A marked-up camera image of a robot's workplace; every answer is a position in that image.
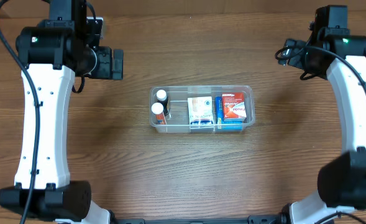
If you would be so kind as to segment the dark bottle with white cap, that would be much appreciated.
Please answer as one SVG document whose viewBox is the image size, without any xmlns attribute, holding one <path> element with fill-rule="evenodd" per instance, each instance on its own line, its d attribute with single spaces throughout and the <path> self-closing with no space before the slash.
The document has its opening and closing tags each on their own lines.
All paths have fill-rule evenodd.
<svg viewBox="0 0 366 224">
<path fill-rule="evenodd" d="M 163 113 L 165 116 L 169 115 L 170 106 L 169 106 L 169 96 L 165 90 L 158 90 L 156 93 L 157 102 L 163 105 Z"/>
</svg>

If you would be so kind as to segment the orange tube with white cap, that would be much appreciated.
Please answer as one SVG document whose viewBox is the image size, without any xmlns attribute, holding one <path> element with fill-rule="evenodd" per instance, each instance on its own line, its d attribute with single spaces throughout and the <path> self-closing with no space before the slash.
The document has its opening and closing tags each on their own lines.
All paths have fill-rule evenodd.
<svg viewBox="0 0 366 224">
<path fill-rule="evenodd" d="M 166 117 L 164 114 L 164 106 L 161 103 L 154 103 L 151 106 L 151 111 L 155 115 L 155 124 L 166 124 Z"/>
</svg>

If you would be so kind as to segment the red and white medicine box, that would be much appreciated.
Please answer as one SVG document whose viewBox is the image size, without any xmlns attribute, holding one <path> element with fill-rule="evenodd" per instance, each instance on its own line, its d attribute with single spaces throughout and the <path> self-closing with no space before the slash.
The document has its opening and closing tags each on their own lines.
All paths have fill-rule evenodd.
<svg viewBox="0 0 366 224">
<path fill-rule="evenodd" d="M 247 118 L 242 92 L 223 93 L 221 97 L 224 121 L 244 121 Z"/>
</svg>

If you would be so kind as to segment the blue medicine box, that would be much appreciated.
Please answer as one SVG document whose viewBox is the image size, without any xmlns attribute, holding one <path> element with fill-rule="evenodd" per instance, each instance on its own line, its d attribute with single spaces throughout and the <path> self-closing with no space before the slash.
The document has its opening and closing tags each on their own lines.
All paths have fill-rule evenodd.
<svg viewBox="0 0 366 224">
<path fill-rule="evenodd" d="M 224 110 L 222 98 L 220 96 L 215 97 L 215 112 L 216 112 L 216 124 L 220 131 L 241 131 L 241 121 L 224 121 Z"/>
</svg>

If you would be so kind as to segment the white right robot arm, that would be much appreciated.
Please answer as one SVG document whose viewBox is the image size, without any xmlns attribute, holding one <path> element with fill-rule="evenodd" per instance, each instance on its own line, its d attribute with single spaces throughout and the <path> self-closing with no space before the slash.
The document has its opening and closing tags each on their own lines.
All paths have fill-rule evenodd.
<svg viewBox="0 0 366 224">
<path fill-rule="evenodd" d="M 331 84 L 342 131 L 341 154 L 321 168 L 316 191 L 286 205 L 277 223 L 332 223 L 366 210 L 366 36 L 350 33 L 347 16 L 346 6 L 320 7 L 309 39 L 287 39 L 275 54 L 302 70 L 302 80 Z"/>
</svg>

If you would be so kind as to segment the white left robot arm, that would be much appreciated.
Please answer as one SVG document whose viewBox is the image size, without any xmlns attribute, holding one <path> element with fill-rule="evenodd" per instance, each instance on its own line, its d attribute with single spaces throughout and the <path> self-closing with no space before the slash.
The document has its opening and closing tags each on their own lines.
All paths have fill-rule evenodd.
<svg viewBox="0 0 366 224">
<path fill-rule="evenodd" d="M 9 53 L 21 68 L 24 127 L 19 166 L 0 206 L 57 223 L 115 223 L 87 181 L 72 181 L 66 156 L 68 107 L 76 78 L 122 80 L 124 53 L 102 47 L 103 19 L 85 0 L 52 0 L 49 17 L 25 27 Z"/>
</svg>

